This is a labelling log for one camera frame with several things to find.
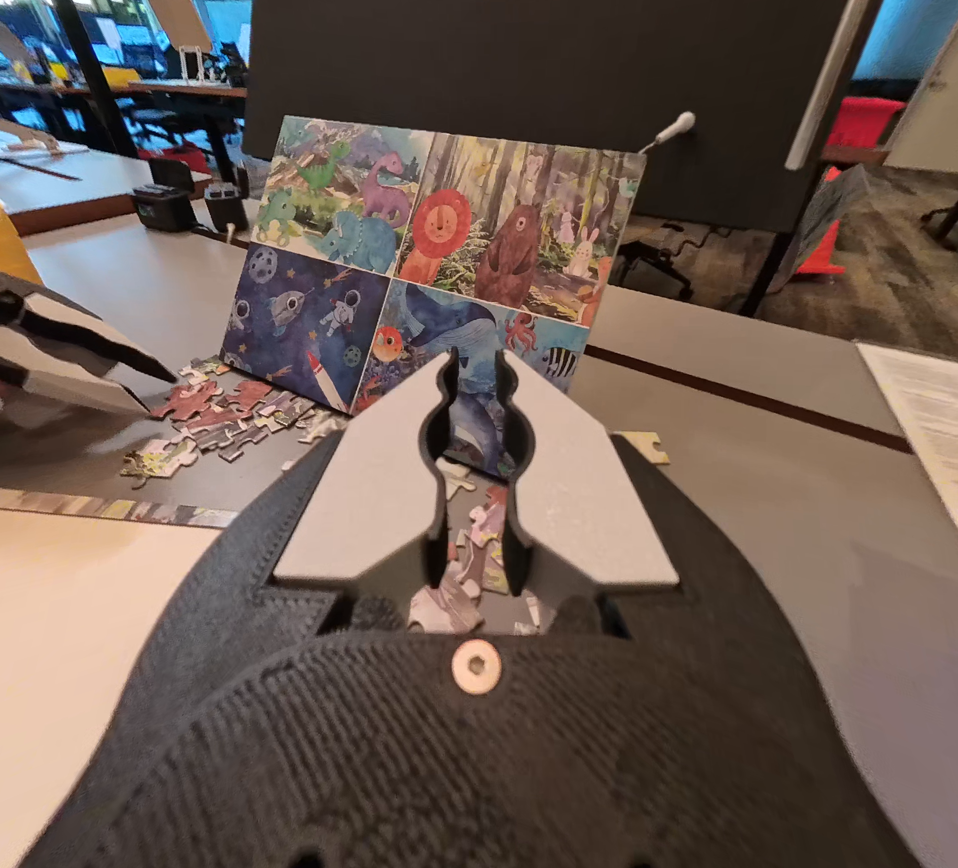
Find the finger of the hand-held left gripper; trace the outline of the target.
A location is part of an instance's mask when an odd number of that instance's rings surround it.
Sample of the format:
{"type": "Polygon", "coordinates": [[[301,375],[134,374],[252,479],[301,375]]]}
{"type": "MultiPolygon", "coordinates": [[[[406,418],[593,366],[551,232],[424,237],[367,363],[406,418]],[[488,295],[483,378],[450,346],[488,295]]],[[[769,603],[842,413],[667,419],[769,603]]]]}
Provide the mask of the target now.
{"type": "Polygon", "coordinates": [[[1,274],[1,325],[25,334],[38,347],[64,359],[96,358],[110,371],[117,365],[174,383],[177,376],[158,358],[131,342],[82,306],[41,284],[1,274]]]}
{"type": "Polygon", "coordinates": [[[150,409],[125,386],[37,347],[23,333],[1,332],[2,381],[29,395],[139,417],[150,409]]]}

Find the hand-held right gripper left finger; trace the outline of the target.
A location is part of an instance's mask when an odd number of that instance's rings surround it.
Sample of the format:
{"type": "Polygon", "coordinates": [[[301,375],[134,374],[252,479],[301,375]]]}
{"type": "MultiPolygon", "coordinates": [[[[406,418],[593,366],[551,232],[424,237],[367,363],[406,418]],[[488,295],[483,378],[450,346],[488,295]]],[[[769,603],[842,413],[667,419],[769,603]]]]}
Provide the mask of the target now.
{"type": "Polygon", "coordinates": [[[335,444],[273,570],[282,587],[397,607],[437,588],[448,566],[446,481],[459,353],[439,353],[355,417],[335,444]]]}

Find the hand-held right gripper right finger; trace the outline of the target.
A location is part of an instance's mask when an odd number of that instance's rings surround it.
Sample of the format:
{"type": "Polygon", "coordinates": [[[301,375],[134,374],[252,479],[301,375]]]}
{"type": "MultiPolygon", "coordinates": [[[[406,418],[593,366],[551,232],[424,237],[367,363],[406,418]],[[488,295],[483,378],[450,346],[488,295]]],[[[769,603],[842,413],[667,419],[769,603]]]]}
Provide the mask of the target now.
{"type": "Polygon", "coordinates": [[[509,593],[553,611],[572,597],[672,590],[679,575],[603,424],[513,352],[495,359],[512,462],[501,537],[509,593]]]}

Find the pile of puzzle pieces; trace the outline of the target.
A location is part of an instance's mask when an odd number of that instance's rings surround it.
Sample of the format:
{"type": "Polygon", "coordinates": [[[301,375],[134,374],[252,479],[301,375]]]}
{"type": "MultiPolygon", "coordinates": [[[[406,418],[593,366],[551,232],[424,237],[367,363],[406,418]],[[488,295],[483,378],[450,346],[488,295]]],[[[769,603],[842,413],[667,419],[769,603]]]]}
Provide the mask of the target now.
{"type": "MultiPolygon", "coordinates": [[[[336,431],[345,431],[342,413],[321,408],[303,396],[271,390],[267,383],[243,380],[229,393],[214,380],[224,365],[194,362],[182,371],[189,380],[174,387],[155,410],[170,419],[174,434],[144,443],[124,457],[121,474],[139,489],[151,479],[171,478],[204,454],[217,454],[232,464],[249,444],[277,432],[297,430],[299,443],[312,446],[336,431]]],[[[542,634],[552,618],[544,604],[524,589],[512,597],[502,564],[501,535],[505,524],[506,489],[467,465],[466,456],[434,460],[444,479],[448,560],[437,588],[424,584],[401,593],[408,602],[408,624],[415,632],[463,634],[476,628],[529,636],[542,634]]]]}

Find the puzzle frame tray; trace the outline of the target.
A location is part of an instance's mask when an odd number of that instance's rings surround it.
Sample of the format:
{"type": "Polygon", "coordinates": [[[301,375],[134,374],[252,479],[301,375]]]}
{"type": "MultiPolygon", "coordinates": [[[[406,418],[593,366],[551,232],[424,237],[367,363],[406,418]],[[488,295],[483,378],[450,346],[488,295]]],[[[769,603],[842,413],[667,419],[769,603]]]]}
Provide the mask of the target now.
{"type": "Polygon", "coordinates": [[[1,865],[75,787],[176,588],[221,533],[2,511],[1,865]]]}

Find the yellow bin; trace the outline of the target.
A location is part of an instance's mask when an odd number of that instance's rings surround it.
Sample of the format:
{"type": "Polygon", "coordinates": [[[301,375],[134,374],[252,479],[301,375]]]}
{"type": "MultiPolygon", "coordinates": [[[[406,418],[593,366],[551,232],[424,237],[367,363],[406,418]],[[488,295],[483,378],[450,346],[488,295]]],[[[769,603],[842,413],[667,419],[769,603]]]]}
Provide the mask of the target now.
{"type": "Polygon", "coordinates": [[[21,239],[17,228],[1,207],[1,273],[18,280],[42,285],[41,276],[34,266],[30,254],[21,239]]]}

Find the pale cream puzzle piece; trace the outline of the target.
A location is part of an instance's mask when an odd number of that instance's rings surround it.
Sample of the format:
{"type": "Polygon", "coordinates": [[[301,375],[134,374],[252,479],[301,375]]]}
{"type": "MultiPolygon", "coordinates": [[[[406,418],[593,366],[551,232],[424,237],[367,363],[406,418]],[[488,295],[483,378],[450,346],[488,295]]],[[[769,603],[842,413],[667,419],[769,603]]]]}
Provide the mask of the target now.
{"type": "Polygon", "coordinates": [[[653,465],[667,466],[671,463],[670,456],[662,448],[660,436],[655,432],[625,430],[613,432],[611,435],[628,442],[653,465]]]}

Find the large black battery charger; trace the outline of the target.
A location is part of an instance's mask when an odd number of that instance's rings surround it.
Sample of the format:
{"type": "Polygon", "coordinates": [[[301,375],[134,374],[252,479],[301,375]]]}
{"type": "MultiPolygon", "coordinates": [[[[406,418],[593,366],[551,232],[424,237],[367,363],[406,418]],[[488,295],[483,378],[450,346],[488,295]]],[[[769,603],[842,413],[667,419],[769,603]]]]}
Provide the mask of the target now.
{"type": "Polygon", "coordinates": [[[198,227],[189,191],[148,184],[134,188],[130,198],[147,229],[178,234],[192,232],[198,227]]]}

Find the wooden stand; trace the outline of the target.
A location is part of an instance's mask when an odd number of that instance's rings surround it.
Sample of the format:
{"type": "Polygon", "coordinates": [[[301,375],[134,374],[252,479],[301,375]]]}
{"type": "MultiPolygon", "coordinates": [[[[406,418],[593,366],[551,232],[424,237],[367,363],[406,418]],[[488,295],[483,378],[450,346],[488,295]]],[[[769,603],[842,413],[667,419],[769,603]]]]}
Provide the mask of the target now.
{"type": "Polygon", "coordinates": [[[63,146],[52,135],[31,129],[17,122],[1,118],[1,163],[18,167],[41,175],[56,179],[79,182],[80,178],[65,172],[56,171],[50,167],[42,167],[30,163],[26,157],[31,153],[46,152],[48,155],[60,158],[64,155],[63,146]]]}

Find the small black battery charger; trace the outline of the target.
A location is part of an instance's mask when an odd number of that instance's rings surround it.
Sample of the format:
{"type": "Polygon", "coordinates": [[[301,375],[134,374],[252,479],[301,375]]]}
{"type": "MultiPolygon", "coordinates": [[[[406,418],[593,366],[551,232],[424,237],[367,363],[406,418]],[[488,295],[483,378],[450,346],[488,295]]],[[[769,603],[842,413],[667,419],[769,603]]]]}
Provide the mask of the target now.
{"type": "Polygon", "coordinates": [[[216,233],[230,236],[249,231],[246,196],[238,186],[228,182],[211,183],[204,191],[204,201],[216,233]]]}

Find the wooden background desk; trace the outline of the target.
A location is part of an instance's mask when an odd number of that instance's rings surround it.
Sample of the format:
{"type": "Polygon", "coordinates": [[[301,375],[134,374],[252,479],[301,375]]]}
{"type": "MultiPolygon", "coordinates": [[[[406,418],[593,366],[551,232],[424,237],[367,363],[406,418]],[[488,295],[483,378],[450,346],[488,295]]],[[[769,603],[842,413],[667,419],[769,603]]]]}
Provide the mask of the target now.
{"type": "Polygon", "coordinates": [[[128,158],[134,158],[137,153],[126,125],[122,123],[118,108],[119,99],[133,95],[168,96],[175,110],[198,114],[220,178],[228,182],[236,181],[233,161],[226,149],[218,119],[244,118],[247,95],[245,88],[186,80],[123,80],[106,85],[114,104],[114,108],[107,111],[106,116],[103,115],[97,100],[97,92],[90,92],[84,84],[52,85],[49,89],[60,100],[78,99],[80,109],[91,109],[94,130],[98,134],[95,139],[102,143],[107,152],[128,158]]]}

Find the black office chair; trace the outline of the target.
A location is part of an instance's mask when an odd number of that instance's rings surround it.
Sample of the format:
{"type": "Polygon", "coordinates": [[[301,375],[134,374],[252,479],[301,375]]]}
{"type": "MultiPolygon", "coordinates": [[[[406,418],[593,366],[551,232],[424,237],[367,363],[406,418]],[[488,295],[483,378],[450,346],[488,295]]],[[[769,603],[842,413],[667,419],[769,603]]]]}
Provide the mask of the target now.
{"type": "Polygon", "coordinates": [[[681,222],[632,215],[623,234],[609,281],[617,287],[664,298],[691,301],[692,281],[677,267],[686,250],[700,250],[712,227],[699,227],[696,236],[681,222]]]}

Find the black pillar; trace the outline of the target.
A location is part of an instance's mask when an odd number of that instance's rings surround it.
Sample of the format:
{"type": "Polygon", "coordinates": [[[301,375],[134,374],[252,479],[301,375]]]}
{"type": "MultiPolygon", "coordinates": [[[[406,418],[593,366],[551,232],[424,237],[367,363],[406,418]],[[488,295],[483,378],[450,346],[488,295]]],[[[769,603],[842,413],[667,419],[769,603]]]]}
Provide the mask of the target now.
{"type": "Polygon", "coordinates": [[[95,111],[108,136],[114,153],[138,160],[138,147],[126,127],[126,121],[116,103],[103,70],[73,0],[52,0],[66,38],[77,57],[78,67],[85,81],[95,111]]]}

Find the illustrated puzzle picture board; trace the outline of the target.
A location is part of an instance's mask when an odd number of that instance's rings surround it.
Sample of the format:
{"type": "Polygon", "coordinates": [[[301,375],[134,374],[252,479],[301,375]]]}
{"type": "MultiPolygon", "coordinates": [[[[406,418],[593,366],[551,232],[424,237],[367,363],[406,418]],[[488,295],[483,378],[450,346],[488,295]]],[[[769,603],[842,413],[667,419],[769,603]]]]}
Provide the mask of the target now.
{"type": "Polygon", "coordinates": [[[223,361],[356,417],[455,350],[449,456],[504,477],[496,357],[562,393],[645,153],[287,116],[223,361]]]}

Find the brown cardboard sign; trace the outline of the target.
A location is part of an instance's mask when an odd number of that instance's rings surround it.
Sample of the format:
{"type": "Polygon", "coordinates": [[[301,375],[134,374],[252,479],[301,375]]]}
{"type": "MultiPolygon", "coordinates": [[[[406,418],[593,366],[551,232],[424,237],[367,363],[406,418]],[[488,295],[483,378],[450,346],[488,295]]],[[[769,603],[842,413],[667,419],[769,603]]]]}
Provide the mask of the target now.
{"type": "Polygon", "coordinates": [[[174,49],[213,52],[213,43],[193,0],[148,0],[174,49]]]}

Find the printed paper sheet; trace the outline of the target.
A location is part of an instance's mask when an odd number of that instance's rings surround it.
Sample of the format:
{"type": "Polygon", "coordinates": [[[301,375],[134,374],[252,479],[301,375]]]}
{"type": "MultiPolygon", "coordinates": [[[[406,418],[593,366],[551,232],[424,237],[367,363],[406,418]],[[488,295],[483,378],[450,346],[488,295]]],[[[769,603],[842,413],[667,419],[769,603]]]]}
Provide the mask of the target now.
{"type": "Polygon", "coordinates": [[[956,524],[957,362],[860,341],[856,348],[956,524]]]}

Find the orange cone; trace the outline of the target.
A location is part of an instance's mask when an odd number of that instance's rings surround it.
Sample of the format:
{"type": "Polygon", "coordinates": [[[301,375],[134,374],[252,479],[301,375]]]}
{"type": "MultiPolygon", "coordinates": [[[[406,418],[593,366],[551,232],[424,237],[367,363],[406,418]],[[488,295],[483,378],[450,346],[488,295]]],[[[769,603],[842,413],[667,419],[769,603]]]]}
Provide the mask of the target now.
{"type": "Polygon", "coordinates": [[[830,166],[825,170],[799,225],[789,270],[791,278],[845,272],[832,260],[843,211],[842,176],[838,167],[830,166]]]}

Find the red crate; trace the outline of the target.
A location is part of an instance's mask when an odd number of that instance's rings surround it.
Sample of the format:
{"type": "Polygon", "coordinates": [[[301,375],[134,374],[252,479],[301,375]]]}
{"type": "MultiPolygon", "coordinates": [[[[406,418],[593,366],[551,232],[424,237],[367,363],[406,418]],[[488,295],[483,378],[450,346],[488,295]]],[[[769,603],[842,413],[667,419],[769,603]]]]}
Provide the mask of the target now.
{"type": "Polygon", "coordinates": [[[887,127],[906,105],[897,99],[846,95],[840,103],[826,145],[876,148],[887,127]]]}

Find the black partition panel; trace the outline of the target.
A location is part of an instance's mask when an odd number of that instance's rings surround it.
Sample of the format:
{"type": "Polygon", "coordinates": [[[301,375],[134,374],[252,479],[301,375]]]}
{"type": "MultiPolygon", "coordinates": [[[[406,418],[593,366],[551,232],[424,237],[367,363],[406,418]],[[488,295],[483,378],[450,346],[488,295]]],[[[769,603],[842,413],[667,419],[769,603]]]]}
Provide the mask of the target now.
{"type": "Polygon", "coordinates": [[[784,161],[846,0],[253,0],[244,151],[285,116],[653,150],[640,215],[790,234],[881,0],[808,163],[784,161]]]}

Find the grey metal pole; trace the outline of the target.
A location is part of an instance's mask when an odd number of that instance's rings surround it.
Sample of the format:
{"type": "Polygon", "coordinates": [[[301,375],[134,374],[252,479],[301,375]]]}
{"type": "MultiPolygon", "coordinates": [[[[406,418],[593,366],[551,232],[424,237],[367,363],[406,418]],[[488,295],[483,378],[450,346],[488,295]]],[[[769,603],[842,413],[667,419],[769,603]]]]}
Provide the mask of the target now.
{"type": "Polygon", "coordinates": [[[873,0],[846,0],[832,36],[805,112],[784,161],[788,171],[798,171],[808,163],[813,144],[822,128],[832,97],[838,88],[845,65],[853,54],[856,36],[873,0]]]}

